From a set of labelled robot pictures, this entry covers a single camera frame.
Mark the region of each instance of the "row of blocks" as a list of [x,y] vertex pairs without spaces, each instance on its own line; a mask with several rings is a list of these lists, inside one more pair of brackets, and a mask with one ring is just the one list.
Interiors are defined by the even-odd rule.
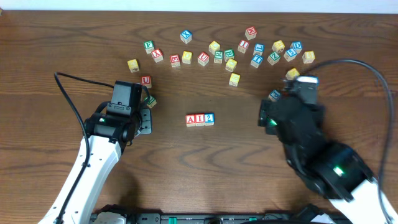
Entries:
[[214,125],[214,114],[190,114],[185,116],[187,127]]

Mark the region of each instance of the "wooden table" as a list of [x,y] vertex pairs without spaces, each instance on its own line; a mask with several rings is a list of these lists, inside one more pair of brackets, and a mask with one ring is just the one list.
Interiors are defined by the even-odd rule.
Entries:
[[[258,35],[249,50],[236,49],[245,28]],[[176,12],[6,11],[0,17],[0,222],[35,223],[58,195],[80,147],[81,129],[58,89],[61,71],[113,84],[150,75],[157,99],[153,133],[139,136],[110,173],[96,208],[118,203],[163,212],[264,212],[293,210],[307,203],[333,209],[309,191],[285,162],[281,143],[257,127],[261,99],[283,87],[286,71],[312,66],[302,53],[271,66],[250,66],[254,43],[285,45],[300,40],[315,62],[364,60],[398,89],[398,16],[359,14],[232,14]],[[180,40],[193,32],[189,44]],[[143,42],[164,53],[155,63]],[[200,52],[213,40],[233,48],[241,75],[228,86],[225,63],[205,67]],[[169,55],[192,51],[191,65],[172,68]],[[130,73],[127,61],[141,71]],[[325,131],[356,149],[377,172],[386,124],[386,104],[373,75],[354,65],[319,70]],[[112,91],[62,78],[83,119]],[[187,128],[186,114],[214,112],[214,126]],[[386,193],[398,207],[397,142],[387,166]]]

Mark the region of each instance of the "cable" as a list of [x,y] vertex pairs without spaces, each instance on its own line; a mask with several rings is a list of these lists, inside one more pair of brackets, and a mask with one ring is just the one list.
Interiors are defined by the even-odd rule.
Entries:
[[80,170],[79,174],[77,175],[76,180],[73,183],[72,187],[70,188],[70,191],[69,191],[65,201],[63,202],[63,205],[61,207],[60,213],[58,214],[58,217],[55,219],[55,223],[56,224],[61,224],[62,223],[62,217],[63,217],[63,214],[65,213],[65,209],[66,209],[66,207],[68,205],[68,202],[69,202],[70,198],[72,197],[73,191],[75,191],[76,186],[79,183],[79,180],[81,179],[81,177],[82,177],[82,175],[83,175],[83,173],[84,173],[84,171],[86,169],[86,166],[88,165],[88,161],[90,160],[90,144],[88,142],[86,129],[84,127],[84,122],[83,122],[79,112],[77,111],[75,105],[73,104],[72,100],[68,96],[68,93],[66,93],[65,89],[63,89],[63,86],[62,86],[60,80],[58,79],[59,75],[64,76],[64,77],[68,77],[68,78],[73,78],[73,79],[76,79],[76,80],[79,80],[79,81],[83,81],[83,82],[88,82],[88,83],[92,83],[92,84],[103,85],[103,86],[108,86],[108,87],[113,88],[112,85],[109,85],[109,84],[106,84],[106,83],[100,83],[100,82],[95,82],[95,81],[91,81],[91,80],[85,80],[84,78],[74,77],[72,75],[68,75],[68,74],[61,73],[61,72],[55,72],[54,73],[54,78],[55,78],[55,81],[57,82],[57,85],[58,85],[59,89],[61,90],[61,92],[62,92],[63,96],[65,97],[65,99],[68,101],[70,107],[72,108],[73,112],[76,115],[77,120],[79,121],[81,129],[83,130],[83,135],[84,135],[85,142],[86,142],[86,158],[85,158],[85,161],[82,164],[81,170]]
[[314,67],[309,68],[304,72],[304,74],[308,74],[311,71],[314,71],[318,68],[324,67],[325,65],[332,65],[336,63],[354,63],[357,65],[361,65],[370,71],[373,72],[373,74],[381,81],[383,85],[384,92],[386,93],[387,96],[387,105],[389,107],[389,120],[388,120],[388,125],[387,125],[387,133],[386,133],[386,140],[384,142],[384,149],[382,153],[382,158],[381,158],[381,163],[380,163],[380,168],[379,168],[379,185],[377,187],[377,194],[379,197],[379,203],[381,210],[383,212],[384,217],[386,218],[386,221],[388,224],[392,224],[392,218],[389,216],[386,207],[384,205],[384,201],[382,199],[382,186],[383,186],[383,180],[384,180],[384,166],[386,165],[387,157],[390,151],[390,145],[391,145],[391,139],[392,139],[392,131],[393,131],[393,126],[394,126],[394,100],[392,99],[391,92],[388,88],[388,84],[386,79],[381,75],[379,71],[377,71],[374,67],[371,65],[362,62],[360,60],[355,60],[355,59],[350,59],[350,58],[343,58],[343,59],[337,59],[337,60],[329,60],[326,62],[318,63]]

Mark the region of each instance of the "white wall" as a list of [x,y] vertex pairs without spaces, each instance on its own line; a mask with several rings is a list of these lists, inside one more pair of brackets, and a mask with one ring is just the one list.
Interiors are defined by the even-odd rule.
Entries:
[[0,0],[4,10],[398,13],[398,0]]

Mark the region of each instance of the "block with letter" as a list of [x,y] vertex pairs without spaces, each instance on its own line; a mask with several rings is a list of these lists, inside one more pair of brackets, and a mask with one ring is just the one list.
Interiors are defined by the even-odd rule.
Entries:
[[254,46],[254,51],[253,51],[253,55],[258,54],[258,55],[262,55],[262,53],[264,52],[264,44],[255,44]]
[[163,60],[163,54],[160,51],[160,49],[156,49],[156,50],[152,51],[151,54],[152,54],[152,58],[154,58],[156,63]]
[[227,69],[230,72],[233,72],[235,70],[237,64],[238,64],[237,61],[230,58],[230,59],[228,59],[228,62],[225,65],[225,69]]
[[303,45],[300,41],[295,41],[292,43],[292,45],[290,45],[290,48],[296,51],[296,53],[300,53],[301,50],[303,50]]
[[261,57],[260,55],[254,55],[254,56],[253,56],[253,59],[252,59],[251,62],[250,62],[250,64],[251,64],[253,67],[258,68],[258,67],[260,66],[260,64],[261,64],[261,62],[262,62],[263,59],[264,59],[264,58]]
[[151,40],[144,42],[144,47],[147,54],[150,54],[152,51],[155,50],[154,42]]
[[254,39],[257,35],[257,30],[254,27],[249,27],[246,29],[244,35],[248,40]]
[[221,45],[215,41],[213,41],[210,45],[209,45],[209,52],[212,54],[215,54],[217,50],[220,50]]
[[216,51],[214,54],[214,63],[223,63],[223,52]]
[[285,49],[285,45],[284,45],[284,43],[283,43],[281,40],[278,40],[277,42],[275,42],[275,43],[272,45],[272,50],[273,50],[274,52],[277,52],[278,54],[281,53],[281,52],[283,52],[284,49]]
[[156,105],[156,99],[153,96],[149,96],[149,101],[147,102],[147,106],[149,108],[153,108],[155,105]]
[[231,78],[229,79],[229,85],[231,86],[238,86],[239,80],[241,79],[241,76],[235,73],[231,74]]
[[277,90],[273,90],[269,95],[268,99],[270,99],[272,102],[275,102],[279,100],[280,98],[280,93]]
[[293,50],[293,49],[286,50],[286,52],[284,54],[284,58],[288,62],[293,60],[296,56],[297,56],[297,52],[295,50]]
[[197,124],[195,124],[195,115],[186,115],[185,116],[185,123],[187,124],[187,127],[195,127]]
[[132,60],[128,61],[127,64],[129,65],[129,69],[130,69],[131,73],[139,71],[137,59],[132,59]]
[[150,80],[150,76],[141,77],[141,85],[144,85],[147,88],[152,88],[152,81]]
[[182,31],[180,38],[181,38],[182,42],[187,44],[192,40],[192,33],[189,32],[189,30],[184,30],[184,31]]
[[205,114],[205,126],[214,125],[214,114]]
[[224,51],[224,60],[225,62],[228,61],[228,59],[234,59],[235,58],[235,53],[233,49],[228,49]]
[[238,51],[242,53],[246,53],[246,50],[249,48],[249,42],[241,40],[238,46]]
[[197,126],[205,125],[205,114],[195,114],[195,124]]
[[304,52],[303,54],[303,62],[304,63],[312,63],[315,60],[315,54],[313,51]]
[[170,55],[170,63],[172,67],[179,67],[180,66],[180,56],[178,55]]
[[300,75],[299,71],[297,71],[296,68],[292,68],[286,73],[286,79],[287,80],[294,80],[299,75]]
[[277,54],[276,52],[271,53],[268,56],[267,61],[271,64],[271,65],[275,65],[280,59],[279,54]]
[[209,62],[209,55],[202,52],[199,57],[198,57],[198,63],[201,64],[202,66],[205,66]]
[[182,63],[191,64],[192,61],[192,52],[184,51],[182,54]]

